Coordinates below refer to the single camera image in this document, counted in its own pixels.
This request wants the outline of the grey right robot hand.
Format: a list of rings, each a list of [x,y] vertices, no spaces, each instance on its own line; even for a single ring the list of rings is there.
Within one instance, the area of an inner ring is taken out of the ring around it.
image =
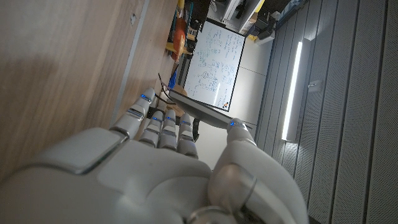
[[[109,129],[91,128],[1,182],[2,223],[308,223],[292,176],[246,125],[148,88]]]

